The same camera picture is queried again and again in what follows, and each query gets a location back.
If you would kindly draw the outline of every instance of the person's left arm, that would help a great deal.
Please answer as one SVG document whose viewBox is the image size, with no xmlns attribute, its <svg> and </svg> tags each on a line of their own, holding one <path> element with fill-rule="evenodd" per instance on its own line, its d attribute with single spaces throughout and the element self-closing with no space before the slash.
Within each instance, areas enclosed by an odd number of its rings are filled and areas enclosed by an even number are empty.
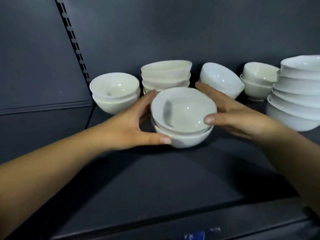
<svg viewBox="0 0 320 240">
<path fill-rule="evenodd" d="M 142 132 L 155 91 L 126 111 L 68 138 L 0 165 L 0 239 L 8 236 L 65 186 L 88 162 L 108 150 L 170 144 L 170 138 Z"/>
</svg>

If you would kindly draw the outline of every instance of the person's right arm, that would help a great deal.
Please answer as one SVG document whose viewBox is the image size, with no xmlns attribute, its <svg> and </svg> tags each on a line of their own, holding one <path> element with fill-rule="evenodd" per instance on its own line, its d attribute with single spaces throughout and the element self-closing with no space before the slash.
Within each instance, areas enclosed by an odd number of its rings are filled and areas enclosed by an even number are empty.
<svg viewBox="0 0 320 240">
<path fill-rule="evenodd" d="M 218 107 L 219 112 L 206 116 L 205 123 L 258 143 L 272 165 L 320 216 L 320 146 L 204 83 L 197 82 L 196 88 Z"/>
</svg>

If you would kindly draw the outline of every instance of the white bowl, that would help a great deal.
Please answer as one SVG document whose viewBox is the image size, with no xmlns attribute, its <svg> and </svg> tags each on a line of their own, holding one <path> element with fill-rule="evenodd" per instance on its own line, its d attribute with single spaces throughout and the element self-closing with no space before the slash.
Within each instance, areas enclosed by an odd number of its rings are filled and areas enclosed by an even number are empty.
<svg viewBox="0 0 320 240">
<path fill-rule="evenodd" d="M 189 76 L 191 66 L 187 60 L 166 60 L 144 65 L 141 72 L 150 81 L 180 81 Z"/>
<path fill-rule="evenodd" d="M 202 81 L 201 78 L 199 79 L 199 82 L 205 83 L 205 84 L 207 84 L 207 85 L 209 85 L 211 87 L 214 86 L 214 84 L 210 85 L 210 84 Z M 228 97 L 230 97 L 232 99 L 236 99 L 239 96 L 239 94 L 243 91 L 243 89 L 245 88 L 245 85 L 243 85 L 243 87 L 240 90 L 236 90 L 236 91 L 230 90 L 228 88 L 222 88 L 220 86 L 215 86 L 213 88 L 218 90 L 218 91 L 220 91 L 220 92 L 223 92 L 226 96 L 228 96 Z"/>
<path fill-rule="evenodd" d="M 115 101 L 134 97 L 139 80 L 130 74 L 114 72 L 96 77 L 90 83 L 90 90 L 102 101 Z"/>
<path fill-rule="evenodd" d="M 320 120 L 311 120 L 287 113 L 284 108 L 272 104 L 269 98 L 266 105 L 266 115 L 299 132 L 309 131 L 320 125 Z"/>
<path fill-rule="evenodd" d="M 280 64 L 282 76 L 320 80 L 320 55 L 290 57 Z"/>
<path fill-rule="evenodd" d="M 244 65 L 242 79 L 253 84 L 272 86 L 277 82 L 278 67 L 260 62 L 249 62 Z"/>
<path fill-rule="evenodd" d="M 300 104 L 312 108 L 320 108 L 320 95 L 306 95 L 306 94 L 296 94 L 296 93 L 290 93 L 285 92 L 279 88 L 276 87 L 275 84 L 273 84 L 273 92 L 278 95 L 285 98 L 285 100 L 290 101 L 295 104 Z"/>
<path fill-rule="evenodd" d="M 217 106 L 204 93 L 194 88 L 169 88 L 160 92 L 151 103 L 151 113 L 161 129 L 179 134 L 206 131 L 204 117 L 217 112 Z"/>
<path fill-rule="evenodd" d="M 195 135 L 178 135 L 168 130 L 163 130 L 159 128 L 153 118 L 151 118 L 152 125 L 157 133 L 161 133 L 164 135 L 168 135 L 171 138 L 171 146 L 174 148 L 189 148 L 195 145 L 200 144 L 203 142 L 211 133 L 212 129 L 214 128 L 211 126 L 207 131 L 200 134 Z"/>
<path fill-rule="evenodd" d="M 252 101 L 263 101 L 272 91 L 272 86 L 262 86 L 243 80 L 242 74 L 240 75 L 240 79 L 244 83 L 244 93 L 248 95 Z"/>
<path fill-rule="evenodd" d="M 239 91 L 244 85 L 239 77 L 223 65 L 208 62 L 202 66 L 200 78 L 203 83 L 219 90 Z"/>
<path fill-rule="evenodd" d="M 172 86 L 169 85 L 168 87 L 166 87 L 166 86 L 158 86 L 158 85 L 152 86 L 146 80 L 142 80 L 142 85 L 146 89 L 146 91 L 151 91 L 151 90 L 154 90 L 154 89 L 157 90 L 157 91 L 163 91 L 163 90 L 165 90 L 167 88 L 188 87 L 190 85 L 190 80 L 187 79 L 187 80 L 185 80 L 183 82 L 179 82 L 179 83 L 174 82 L 174 83 L 171 84 Z"/>
<path fill-rule="evenodd" d="M 295 115 L 303 115 L 309 119 L 320 120 L 320 108 L 311 108 L 287 101 L 279 94 L 272 92 L 270 94 L 270 102 L 275 106 L 285 108 L 287 112 Z"/>
<path fill-rule="evenodd" d="M 137 93 L 134 97 L 118 100 L 118 101 L 101 101 L 94 94 L 92 95 L 93 100 L 97 103 L 97 105 L 106 113 L 109 114 L 117 114 L 122 110 L 129 108 L 132 104 L 134 104 L 138 98 L 140 97 L 140 88 L 137 90 Z"/>
<path fill-rule="evenodd" d="M 282 76 L 279 72 L 276 87 L 291 91 L 292 93 L 301 92 L 306 94 L 320 95 L 320 80 L 300 79 Z"/>
<path fill-rule="evenodd" d="M 158 90 L 164 90 L 167 88 L 174 88 L 174 87 L 185 87 L 186 84 L 189 82 L 189 79 L 191 77 L 191 73 L 189 73 L 189 76 L 182 78 L 181 80 L 148 80 L 142 76 L 142 83 L 145 84 L 147 87 L 158 89 Z"/>
</svg>

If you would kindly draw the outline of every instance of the stack of bowls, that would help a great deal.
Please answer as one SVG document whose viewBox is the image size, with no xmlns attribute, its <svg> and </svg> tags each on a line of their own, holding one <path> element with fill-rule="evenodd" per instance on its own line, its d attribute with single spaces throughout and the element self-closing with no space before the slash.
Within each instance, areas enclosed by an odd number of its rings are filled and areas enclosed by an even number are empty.
<svg viewBox="0 0 320 240">
<path fill-rule="evenodd" d="M 97 105 L 113 115 L 130 107 L 140 97 L 139 80 L 126 73 L 103 74 L 93 79 L 89 87 Z"/>
<path fill-rule="evenodd" d="M 278 67 L 249 62 L 244 65 L 240 79 L 244 83 L 244 93 L 252 101 L 263 101 L 272 91 L 272 85 L 277 82 Z"/>
<path fill-rule="evenodd" d="M 245 88 L 239 77 L 223 65 L 208 62 L 202 66 L 200 81 L 235 99 Z"/>
<path fill-rule="evenodd" d="M 213 126 L 204 124 L 204 117 L 216 112 L 214 101 L 199 90 L 169 88 L 152 101 L 151 122 L 156 132 L 171 137 L 173 147 L 188 148 L 208 137 Z"/>
<path fill-rule="evenodd" d="M 188 87 L 192 62 L 187 60 L 166 60 L 147 64 L 141 68 L 143 93 L 151 90 L 157 93 L 173 87 Z"/>
<path fill-rule="evenodd" d="M 281 61 L 277 82 L 268 96 L 266 114 L 296 130 L 320 125 L 320 55 Z"/>
</svg>

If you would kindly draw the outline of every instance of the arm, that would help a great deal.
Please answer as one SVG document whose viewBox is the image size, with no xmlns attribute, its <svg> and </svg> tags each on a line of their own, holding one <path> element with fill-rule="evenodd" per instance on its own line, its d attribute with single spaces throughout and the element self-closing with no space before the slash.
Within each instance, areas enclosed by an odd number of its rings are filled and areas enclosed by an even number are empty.
<svg viewBox="0 0 320 240">
<path fill-rule="evenodd" d="M 142 132 L 155 91 L 125 112 L 78 134 L 0 165 L 0 239 L 5 238 L 65 186 L 88 162 L 108 150 L 170 144 L 170 138 Z"/>
<path fill-rule="evenodd" d="M 196 87 L 219 109 L 219 113 L 206 116 L 205 123 L 258 143 L 278 172 L 320 215 L 320 146 L 204 83 L 198 82 Z"/>
</svg>

